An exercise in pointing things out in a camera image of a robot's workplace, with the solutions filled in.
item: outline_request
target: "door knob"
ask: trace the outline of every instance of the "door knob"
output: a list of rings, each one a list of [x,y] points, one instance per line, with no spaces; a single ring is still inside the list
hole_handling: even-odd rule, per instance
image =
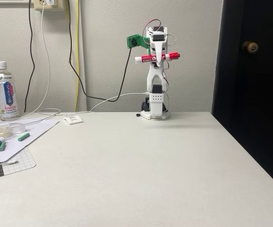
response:
[[[258,51],[258,45],[257,43],[246,41],[242,45],[241,49],[248,53],[256,53]]]

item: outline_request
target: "bottle cap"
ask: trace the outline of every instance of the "bottle cap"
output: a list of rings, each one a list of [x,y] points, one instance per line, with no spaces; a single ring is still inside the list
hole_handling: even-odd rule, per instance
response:
[[[0,61],[0,70],[1,69],[6,69],[6,61]]]

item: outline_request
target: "black cable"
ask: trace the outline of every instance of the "black cable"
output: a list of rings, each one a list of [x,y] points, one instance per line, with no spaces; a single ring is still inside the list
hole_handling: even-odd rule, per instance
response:
[[[31,24],[31,1],[32,0],[29,0],[29,4],[28,4],[28,20],[29,20],[29,27],[31,28],[31,43],[30,43],[29,51],[31,53],[31,58],[32,58],[33,66],[34,66],[34,59],[33,59],[33,54],[32,54],[33,30],[32,30],[32,24]],[[33,67],[31,77],[29,78],[29,82],[28,82],[27,93],[26,93],[26,96],[25,96],[24,113],[26,111],[27,96],[28,96],[29,86],[31,85],[31,80],[32,80],[33,74],[34,74],[34,67]]]
[[[69,3],[69,0],[67,0],[67,3],[68,3],[68,21],[69,21],[69,37],[70,37],[70,54],[69,54],[69,64],[71,66],[71,68],[73,69],[73,71],[75,72],[75,74],[77,75],[77,77],[79,78],[79,81],[80,81],[80,84],[81,84],[81,87],[82,87],[82,90],[83,90],[83,93],[86,97],[88,98],[95,98],[95,99],[100,99],[100,100],[106,100],[105,98],[97,98],[97,97],[93,97],[93,96],[89,96],[86,94],[85,90],[84,90],[84,87],[83,87],[83,83],[81,81],[81,78],[79,77],[77,71],[75,70],[75,68],[72,66],[71,64],[71,53],[72,53],[72,37],[71,37],[71,28],[70,28],[70,24],[71,24],[71,18],[70,18],[70,3]],[[129,62],[129,58],[130,58],[130,54],[131,54],[131,48],[129,50],[129,55],[128,55],[128,59],[127,59],[127,62],[126,62],[126,66],[125,66],[125,71],[124,71],[124,76],[123,76],[123,80],[122,80],[122,84],[121,84],[121,88],[119,90],[119,95],[118,97],[115,99],[115,100],[108,100],[108,102],[116,102],[120,95],[121,95],[121,91],[122,91],[122,87],[123,87],[123,84],[124,84],[124,79],[125,79],[125,75],[126,75],[126,70],[127,70],[127,66],[128,66],[128,62]]]

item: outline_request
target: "power outlet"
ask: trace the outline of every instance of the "power outlet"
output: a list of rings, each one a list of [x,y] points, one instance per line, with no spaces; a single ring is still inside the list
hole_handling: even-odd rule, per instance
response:
[[[44,10],[45,11],[66,11],[66,2],[65,0],[55,0],[57,1],[57,5],[48,5],[45,3]],[[34,0],[34,9],[38,11],[42,11],[43,4],[45,0]]]

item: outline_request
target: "white paper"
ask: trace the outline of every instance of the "white paper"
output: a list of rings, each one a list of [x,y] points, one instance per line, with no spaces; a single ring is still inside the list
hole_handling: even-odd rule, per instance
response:
[[[20,120],[20,121],[16,121],[16,123],[27,124],[34,121],[35,119]],[[6,146],[4,151],[0,151],[0,162],[5,162],[6,160],[8,160],[10,157],[12,157],[17,152],[19,152],[24,147],[26,147],[28,144],[33,142],[36,138],[41,136],[47,130],[55,126],[57,123],[58,123],[57,120],[44,120],[44,121],[26,126],[26,131],[30,134],[30,136],[21,142],[18,141],[18,137],[20,134],[16,135],[15,137],[9,140],[6,140]]]

